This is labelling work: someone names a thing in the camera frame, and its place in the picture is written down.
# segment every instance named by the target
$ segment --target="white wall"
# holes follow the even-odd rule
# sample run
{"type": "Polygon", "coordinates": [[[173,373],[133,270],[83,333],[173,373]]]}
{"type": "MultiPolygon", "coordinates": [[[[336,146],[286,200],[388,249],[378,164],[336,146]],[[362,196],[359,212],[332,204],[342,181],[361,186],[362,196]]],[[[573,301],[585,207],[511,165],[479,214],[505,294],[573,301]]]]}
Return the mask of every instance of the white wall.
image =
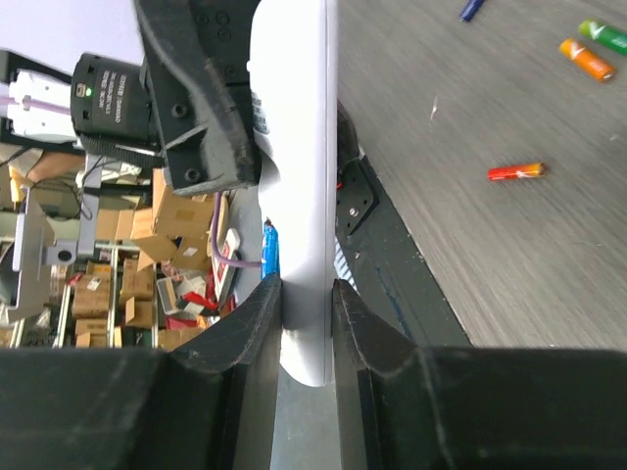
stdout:
{"type": "Polygon", "coordinates": [[[140,64],[132,0],[0,0],[0,49],[72,73],[83,52],[140,64]]]}

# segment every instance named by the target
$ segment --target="orange battery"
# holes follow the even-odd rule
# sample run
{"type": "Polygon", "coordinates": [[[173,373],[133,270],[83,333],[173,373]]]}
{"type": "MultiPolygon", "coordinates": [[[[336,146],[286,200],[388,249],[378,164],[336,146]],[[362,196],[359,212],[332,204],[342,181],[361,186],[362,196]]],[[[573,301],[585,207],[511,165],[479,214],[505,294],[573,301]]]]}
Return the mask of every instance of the orange battery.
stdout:
{"type": "Polygon", "coordinates": [[[502,181],[504,179],[538,178],[547,171],[545,164],[517,164],[516,166],[504,166],[492,168],[488,171],[490,181],[502,181]]]}
{"type": "Polygon", "coordinates": [[[600,82],[605,83],[616,75],[614,67],[572,38],[562,42],[559,51],[600,82]]]}

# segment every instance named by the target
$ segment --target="green battery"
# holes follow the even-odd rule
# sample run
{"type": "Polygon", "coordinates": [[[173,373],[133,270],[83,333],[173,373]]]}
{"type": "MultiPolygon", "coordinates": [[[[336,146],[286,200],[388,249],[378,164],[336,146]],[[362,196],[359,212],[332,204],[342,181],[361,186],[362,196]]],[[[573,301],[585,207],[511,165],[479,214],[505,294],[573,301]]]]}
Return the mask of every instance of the green battery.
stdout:
{"type": "Polygon", "coordinates": [[[627,56],[627,33],[599,20],[585,20],[579,24],[579,32],[602,46],[627,56]]]}

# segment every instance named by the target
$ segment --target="red battery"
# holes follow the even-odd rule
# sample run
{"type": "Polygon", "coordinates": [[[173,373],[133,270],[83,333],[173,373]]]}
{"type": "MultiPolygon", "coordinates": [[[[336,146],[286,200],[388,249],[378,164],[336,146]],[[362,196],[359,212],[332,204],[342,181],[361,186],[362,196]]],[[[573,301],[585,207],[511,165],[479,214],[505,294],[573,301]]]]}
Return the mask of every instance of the red battery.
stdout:
{"type": "Polygon", "coordinates": [[[505,179],[539,178],[547,171],[545,164],[517,164],[492,168],[488,171],[490,181],[502,181],[505,179]]]}

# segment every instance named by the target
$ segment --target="white device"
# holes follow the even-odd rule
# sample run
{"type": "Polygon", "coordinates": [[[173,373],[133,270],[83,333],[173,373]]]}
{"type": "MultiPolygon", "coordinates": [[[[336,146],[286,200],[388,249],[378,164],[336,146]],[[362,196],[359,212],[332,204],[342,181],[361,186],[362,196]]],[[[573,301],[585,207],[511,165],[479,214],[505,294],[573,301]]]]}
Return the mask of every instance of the white device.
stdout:
{"type": "Polygon", "coordinates": [[[10,104],[7,118],[13,121],[13,132],[29,139],[62,144],[75,142],[76,134],[69,114],[70,86],[50,76],[31,70],[20,70],[9,84],[10,104]],[[52,111],[66,109],[66,114],[52,111]]]}
{"type": "Polygon", "coordinates": [[[262,0],[248,70],[265,153],[262,223],[278,233],[281,365],[304,385],[332,381],[331,292],[337,185],[336,0],[262,0]],[[277,19],[289,18],[289,22],[277,19]],[[289,68],[289,79],[276,71],[289,68]]]}
{"type": "MultiPolygon", "coordinates": [[[[223,257],[226,259],[236,259],[236,252],[239,250],[239,246],[241,243],[241,239],[239,237],[239,233],[234,228],[229,228],[226,231],[226,236],[224,237],[224,243],[222,243],[222,248],[220,252],[223,257]]],[[[214,272],[214,280],[216,282],[216,298],[219,300],[222,298],[222,292],[224,291],[224,287],[228,288],[226,285],[226,281],[232,276],[229,276],[229,271],[234,271],[236,268],[233,266],[229,266],[223,262],[216,261],[216,258],[212,258],[213,264],[213,272],[214,272]]]]}

